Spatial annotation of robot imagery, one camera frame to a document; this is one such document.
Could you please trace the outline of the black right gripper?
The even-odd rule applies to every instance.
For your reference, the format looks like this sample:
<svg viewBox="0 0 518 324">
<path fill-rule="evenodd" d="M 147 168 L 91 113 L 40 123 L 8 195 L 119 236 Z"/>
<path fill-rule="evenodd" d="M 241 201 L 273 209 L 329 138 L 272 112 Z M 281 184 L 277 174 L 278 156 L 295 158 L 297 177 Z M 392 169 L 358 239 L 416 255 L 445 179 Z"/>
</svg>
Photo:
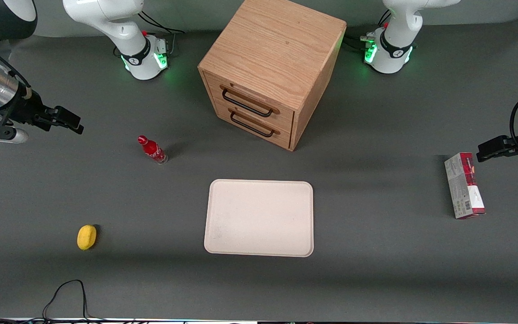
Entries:
<svg viewBox="0 0 518 324">
<path fill-rule="evenodd" d="M 29 99 L 17 95 L 12 100 L 9 118 L 21 124 L 39 127 L 44 131 L 50 131 L 53 126 L 62 126 L 82 135 L 84 127 L 80 124 L 80 117 L 64 107 L 48 108 L 43 104 L 41 97 L 35 91 L 31 92 Z"/>
</svg>

